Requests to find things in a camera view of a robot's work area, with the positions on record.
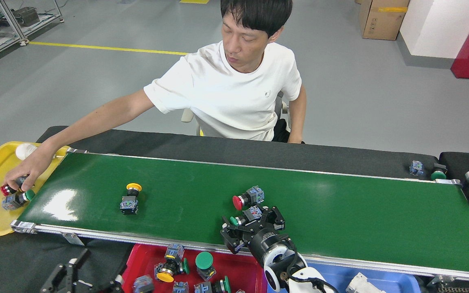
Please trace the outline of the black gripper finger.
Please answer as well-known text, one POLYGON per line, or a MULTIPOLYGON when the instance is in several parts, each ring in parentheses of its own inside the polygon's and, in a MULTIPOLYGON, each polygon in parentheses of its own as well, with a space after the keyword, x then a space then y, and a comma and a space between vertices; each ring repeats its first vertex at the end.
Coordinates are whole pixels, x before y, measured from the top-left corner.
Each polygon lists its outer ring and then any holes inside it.
POLYGON ((78 278, 78 271, 89 254, 89 250, 84 249, 80 256, 71 258, 68 263, 56 265, 42 285, 41 293, 91 293, 92 285, 78 278))
POLYGON ((124 278, 121 274, 113 274, 112 276, 106 276, 99 278, 96 281, 96 292, 97 293, 124 293, 123 284, 124 278))

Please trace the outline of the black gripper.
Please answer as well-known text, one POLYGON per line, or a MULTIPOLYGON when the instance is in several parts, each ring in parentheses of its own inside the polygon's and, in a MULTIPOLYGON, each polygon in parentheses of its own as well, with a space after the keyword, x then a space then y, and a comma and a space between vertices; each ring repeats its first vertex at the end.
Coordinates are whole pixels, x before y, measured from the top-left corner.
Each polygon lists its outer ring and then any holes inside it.
POLYGON ((236 226, 228 223, 226 217, 222 217, 224 223, 220 235, 233 254, 238 254, 243 247, 247 247, 259 265, 266 267, 294 255, 295 252, 289 235, 276 232, 285 228, 285 219, 277 206, 257 207, 262 212, 257 225, 256 220, 253 220, 236 226))

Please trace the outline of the person's right hand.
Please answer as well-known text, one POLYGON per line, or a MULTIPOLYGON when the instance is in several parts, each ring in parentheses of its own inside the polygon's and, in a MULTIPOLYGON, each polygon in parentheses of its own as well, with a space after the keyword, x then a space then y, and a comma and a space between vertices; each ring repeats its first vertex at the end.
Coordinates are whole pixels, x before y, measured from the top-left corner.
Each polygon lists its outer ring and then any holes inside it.
POLYGON ((21 190, 30 190, 37 178, 46 171, 58 149, 59 146, 47 143, 38 147, 30 143, 18 145, 15 149, 15 155, 21 160, 21 163, 5 175, 3 184, 17 190, 17 179, 21 176, 27 176, 21 184, 21 190))

